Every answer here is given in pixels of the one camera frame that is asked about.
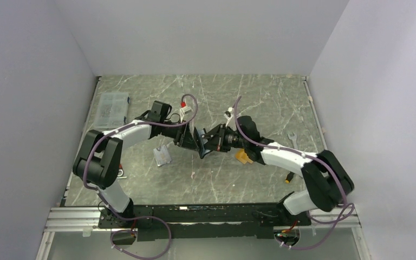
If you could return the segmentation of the clear plastic screw box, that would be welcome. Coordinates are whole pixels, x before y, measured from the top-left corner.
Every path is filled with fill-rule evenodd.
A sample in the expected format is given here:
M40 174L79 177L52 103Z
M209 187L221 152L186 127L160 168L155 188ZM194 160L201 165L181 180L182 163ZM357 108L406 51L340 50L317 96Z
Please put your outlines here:
M96 110L93 128L115 129L127 122L129 94L126 92L102 93Z

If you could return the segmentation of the black leather card holder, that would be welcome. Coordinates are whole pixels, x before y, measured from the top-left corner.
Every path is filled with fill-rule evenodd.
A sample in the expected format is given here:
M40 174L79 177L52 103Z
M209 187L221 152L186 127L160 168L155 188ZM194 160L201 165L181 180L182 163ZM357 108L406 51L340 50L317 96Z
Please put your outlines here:
M201 159L203 159L209 153L212 152L210 149L205 147L205 144L207 143L207 139L204 139L203 135L205 135L206 133L207 133L206 129L204 129L204 128L198 129L197 127L194 127L194 129L193 129L193 138L194 138L194 141L197 144L198 154L199 154L199 157Z

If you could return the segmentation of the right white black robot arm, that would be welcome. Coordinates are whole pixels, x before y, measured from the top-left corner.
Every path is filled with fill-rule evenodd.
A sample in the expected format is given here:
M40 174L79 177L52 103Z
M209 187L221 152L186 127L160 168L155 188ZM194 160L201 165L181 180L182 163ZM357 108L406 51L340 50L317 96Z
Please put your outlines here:
M291 224L302 212L330 212L345 202L355 187L333 152L311 153L282 146L261 136L250 116L239 117L236 129L219 124L198 136L206 153L243 149L253 162L277 166L303 178L305 189L286 195L278 205L277 219L284 225Z

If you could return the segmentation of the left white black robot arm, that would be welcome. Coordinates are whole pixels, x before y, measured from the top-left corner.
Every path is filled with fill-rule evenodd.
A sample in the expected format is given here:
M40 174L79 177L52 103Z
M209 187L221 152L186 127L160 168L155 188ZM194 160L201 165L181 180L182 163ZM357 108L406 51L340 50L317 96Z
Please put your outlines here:
M189 123L180 119L169 120L171 105L154 101L129 124L109 132L88 131L73 164L73 174L94 190L113 212L113 221L122 228L134 220L134 205L119 184L121 155L125 148L162 135L171 138L176 146L198 151L199 145L191 133Z

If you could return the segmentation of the orange card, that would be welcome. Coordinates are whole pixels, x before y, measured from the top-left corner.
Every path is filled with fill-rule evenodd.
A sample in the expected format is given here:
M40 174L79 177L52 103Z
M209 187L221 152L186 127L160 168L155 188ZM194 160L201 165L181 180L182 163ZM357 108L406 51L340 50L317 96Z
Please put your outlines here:
M244 149L239 149L236 154L235 154L235 158L242 163L243 165L245 164L253 164L254 162L248 157L247 153L245 152Z

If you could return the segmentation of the silver credit card stack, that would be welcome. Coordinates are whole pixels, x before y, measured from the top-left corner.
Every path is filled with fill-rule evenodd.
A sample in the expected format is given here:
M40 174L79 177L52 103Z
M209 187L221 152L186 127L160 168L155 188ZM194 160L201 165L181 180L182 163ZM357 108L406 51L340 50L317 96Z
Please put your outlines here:
M158 167L162 167L172 162L172 158L166 145L154 148L153 154Z

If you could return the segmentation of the silver wrench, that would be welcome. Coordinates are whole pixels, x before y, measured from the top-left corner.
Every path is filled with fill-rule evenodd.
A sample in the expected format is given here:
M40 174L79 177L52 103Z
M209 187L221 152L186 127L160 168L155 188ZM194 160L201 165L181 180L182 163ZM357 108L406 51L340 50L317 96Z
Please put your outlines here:
M288 133L288 138L291 140L293 148L297 150L298 149L297 134L295 134L294 132Z

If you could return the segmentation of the yellow tipped black tool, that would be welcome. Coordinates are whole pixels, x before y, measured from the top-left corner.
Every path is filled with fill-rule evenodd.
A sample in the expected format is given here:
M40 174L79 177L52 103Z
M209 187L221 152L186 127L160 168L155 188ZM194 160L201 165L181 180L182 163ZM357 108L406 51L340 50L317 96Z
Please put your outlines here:
M295 176L295 173L293 173L293 172L288 173L286 178L285 178L285 183L287 183L287 184L291 183L294 176Z

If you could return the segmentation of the aluminium frame rail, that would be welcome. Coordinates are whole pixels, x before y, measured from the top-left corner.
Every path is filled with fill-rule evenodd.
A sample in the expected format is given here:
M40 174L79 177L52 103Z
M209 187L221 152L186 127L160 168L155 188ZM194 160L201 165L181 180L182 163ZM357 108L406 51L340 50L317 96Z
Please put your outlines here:
M48 220L45 224L46 232L81 232L84 236L89 236L94 231L112 232L118 230L130 229L99 229L99 218L102 206L92 207L55 207L50 210ZM294 233L309 229L313 235L316 235L320 229L330 229L332 226L339 229L359 229L361 223L356 212L351 215L343 214L342 219L338 220L340 209L334 209L327 213L321 210L312 210L307 216L310 218L309 226L290 227L287 229L280 228L276 232L285 231Z

